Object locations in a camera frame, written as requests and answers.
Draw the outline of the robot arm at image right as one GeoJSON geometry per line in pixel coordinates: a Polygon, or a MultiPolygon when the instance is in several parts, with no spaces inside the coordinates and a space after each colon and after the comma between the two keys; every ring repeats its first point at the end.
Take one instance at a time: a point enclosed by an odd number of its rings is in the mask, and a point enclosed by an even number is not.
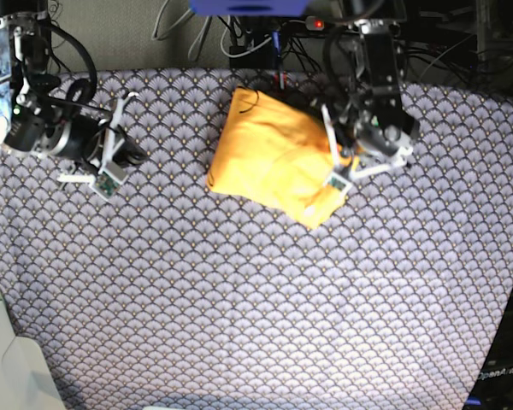
{"type": "Polygon", "coordinates": [[[332,24],[323,46],[328,79],[339,102],[322,102],[323,125],[333,159],[325,183],[346,195],[353,185],[406,167],[420,123],[402,104],[404,56],[392,27],[406,18],[400,1],[332,1],[332,24]]]}

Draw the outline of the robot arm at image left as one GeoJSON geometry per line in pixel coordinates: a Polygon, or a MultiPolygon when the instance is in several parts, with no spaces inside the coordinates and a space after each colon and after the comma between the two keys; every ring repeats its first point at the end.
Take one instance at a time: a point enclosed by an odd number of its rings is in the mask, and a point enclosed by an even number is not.
{"type": "Polygon", "coordinates": [[[46,1],[0,1],[0,149],[24,158],[53,158],[73,163],[57,180],[84,184],[105,201],[127,182],[129,167],[148,155],[121,128],[127,105],[137,96],[117,97],[101,120],[84,115],[97,92],[97,69],[86,47],[55,25],[46,1]],[[52,38],[69,43],[85,63],[87,75],[76,79],[63,98],[51,92],[62,81],[50,73],[59,67],[52,38]]]}

